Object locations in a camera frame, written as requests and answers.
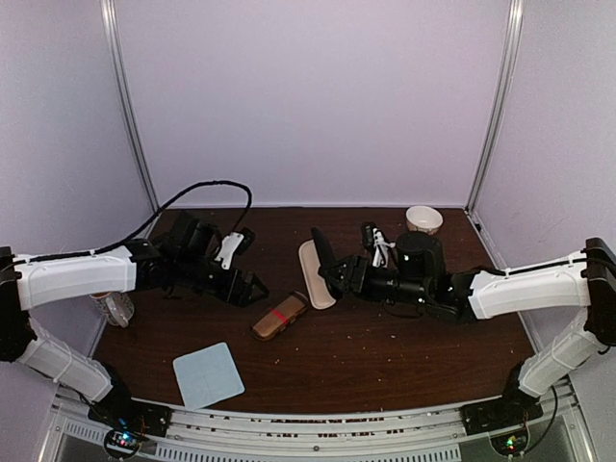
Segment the blue cleaning cloth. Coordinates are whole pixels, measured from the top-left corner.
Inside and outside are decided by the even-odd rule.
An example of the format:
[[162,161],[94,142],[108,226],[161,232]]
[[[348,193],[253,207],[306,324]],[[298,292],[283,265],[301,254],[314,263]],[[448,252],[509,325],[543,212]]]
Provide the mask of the blue cleaning cloth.
[[177,357],[172,367],[184,407],[190,411],[207,408],[245,392],[225,342]]

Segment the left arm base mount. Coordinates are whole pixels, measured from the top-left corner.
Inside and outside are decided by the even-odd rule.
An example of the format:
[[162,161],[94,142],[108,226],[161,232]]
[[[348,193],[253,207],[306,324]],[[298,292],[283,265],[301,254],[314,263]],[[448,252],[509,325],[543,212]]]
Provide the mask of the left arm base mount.
[[134,400],[118,372],[111,366],[103,368],[111,378],[111,391],[99,401],[80,397],[88,407],[88,418],[106,425],[103,449],[115,461],[133,457],[151,436],[165,437],[171,409],[160,404]]

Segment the black glasses case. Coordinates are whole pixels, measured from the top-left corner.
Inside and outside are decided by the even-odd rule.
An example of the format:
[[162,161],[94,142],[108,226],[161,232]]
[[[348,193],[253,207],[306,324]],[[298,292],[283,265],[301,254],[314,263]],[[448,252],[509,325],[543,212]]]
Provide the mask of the black glasses case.
[[322,266],[336,262],[330,241],[319,227],[311,228],[311,239],[299,246],[298,258],[311,306],[316,310],[333,307],[341,295],[320,275]]

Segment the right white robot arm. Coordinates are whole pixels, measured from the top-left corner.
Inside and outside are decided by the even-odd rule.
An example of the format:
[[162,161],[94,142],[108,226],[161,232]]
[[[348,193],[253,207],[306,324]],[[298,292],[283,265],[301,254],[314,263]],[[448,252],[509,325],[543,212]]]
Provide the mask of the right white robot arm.
[[406,303],[430,317],[466,324],[514,312],[577,307],[578,315],[549,347],[516,366],[500,398],[467,405],[466,420],[511,425],[531,416],[539,398],[595,353],[615,345],[615,255],[600,238],[559,260],[517,269],[449,273],[439,239],[411,231],[390,243],[367,223],[368,257],[335,257],[314,227],[318,274],[334,298],[353,294],[367,301]]

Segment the tan glasses case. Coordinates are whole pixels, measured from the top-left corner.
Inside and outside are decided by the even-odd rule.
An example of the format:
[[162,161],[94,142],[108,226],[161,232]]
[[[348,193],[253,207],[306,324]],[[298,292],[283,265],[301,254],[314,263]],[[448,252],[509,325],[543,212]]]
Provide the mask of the tan glasses case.
[[300,292],[292,292],[254,322],[250,326],[250,332],[259,341],[271,341],[297,321],[307,308],[308,298]]

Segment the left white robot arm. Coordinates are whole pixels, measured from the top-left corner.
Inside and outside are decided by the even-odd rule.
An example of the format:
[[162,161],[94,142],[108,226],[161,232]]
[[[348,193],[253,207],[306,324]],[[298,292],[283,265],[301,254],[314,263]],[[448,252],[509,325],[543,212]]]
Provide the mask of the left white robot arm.
[[187,212],[152,241],[129,239],[110,249],[46,256],[1,250],[1,359],[20,363],[80,394],[102,419],[128,427],[142,416],[116,372],[63,345],[31,319],[30,310],[82,295],[187,288],[236,307],[266,298],[254,273],[233,265],[254,241],[244,228],[222,236]]

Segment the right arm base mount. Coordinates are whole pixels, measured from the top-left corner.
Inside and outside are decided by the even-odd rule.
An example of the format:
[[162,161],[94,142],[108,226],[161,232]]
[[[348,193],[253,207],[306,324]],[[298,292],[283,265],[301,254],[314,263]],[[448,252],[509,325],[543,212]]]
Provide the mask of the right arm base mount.
[[510,426],[519,427],[515,432],[503,432],[490,438],[495,453],[508,460],[524,458],[545,440],[552,429],[559,406],[557,391],[551,385],[552,415],[543,433],[532,440],[528,423],[541,418],[543,410],[540,398],[532,397],[519,388],[522,365],[520,362],[510,371],[499,398],[465,404],[460,408],[461,422],[468,436],[504,430]]

